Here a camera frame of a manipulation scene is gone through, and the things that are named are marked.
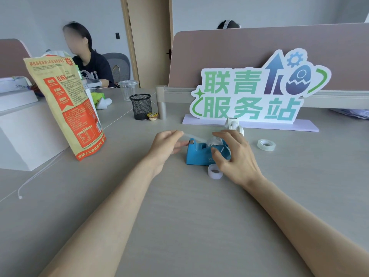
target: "desk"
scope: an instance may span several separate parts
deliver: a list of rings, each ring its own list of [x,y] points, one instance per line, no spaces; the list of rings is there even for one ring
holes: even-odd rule
[[[181,124],[189,104],[169,103],[167,120],[136,121],[120,92],[104,93],[113,103],[99,111],[107,136],[103,148],[82,162],[68,148],[57,165],[21,189],[22,200],[15,192],[0,202],[0,276],[37,276],[147,152],[157,132],[179,129],[206,139],[220,130]],[[261,171],[369,250],[368,121],[316,108],[302,108],[298,118],[310,119],[320,132],[245,129]],[[273,140],[276,150],[258,149],[258,139]],[[0,170],[0,200],[37,170]],[[206,167],[186,165],[183,152],[171,156],[151,183],[116,276],[312,274],[251,196],[226,177],[211,180]]]

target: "door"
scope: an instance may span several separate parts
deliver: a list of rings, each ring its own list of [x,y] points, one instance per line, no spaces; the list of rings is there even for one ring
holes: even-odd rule
[[[127,0],[141,88],[168,85],[169,0]]]

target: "forearm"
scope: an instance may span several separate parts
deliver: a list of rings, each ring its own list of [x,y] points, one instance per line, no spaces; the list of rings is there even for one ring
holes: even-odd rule
[[[109,81],[106,79],[101,79],[102,88],[107,88],[109,86]]]
[[[249,190],[316,277],[369,276],[369,254],[264,180]]]
[[[114,276],[153,174],[148,160],[137,164],[40,276]]]

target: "blue tape dispenser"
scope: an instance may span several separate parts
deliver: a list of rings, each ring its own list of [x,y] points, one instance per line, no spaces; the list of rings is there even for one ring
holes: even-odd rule
[[[219,140],[222,144],[207,146],[206,143],[197,143],[195,139],[191,138],[187,148],[186,164],[209,166],[215,163],[211,154],[211,147],[219,150],[225,159],[231,159],[231,151],[228,145],[223,139],[219,138]]]

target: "office desk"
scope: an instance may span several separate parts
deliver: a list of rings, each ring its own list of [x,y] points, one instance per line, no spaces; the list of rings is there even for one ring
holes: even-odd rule
[[[136,121],[118,90],[104,93],[113,103],[99,111],[107,136],[103,148],[82,162],[68,148],[21,189],[22,200],[15,192],[0,202],[0,276],[37,276],[147,152],[157,132],[179,129],[206,139],[221,129],[181,124],[189,104],[169,103],[167,120]],[[261,171],[369,250],[368,121],[315,108],[302,108],[298,118],[312,120],[320,132],[245,129]],[[276,150],[258,149],[259,139],[273,140]],[[37,170],[0,170],[0,200]],[[184,150],[151,183],[116,276],[312,274],[251,196],[226,177],[211,180],[207,167],[186,165]]]

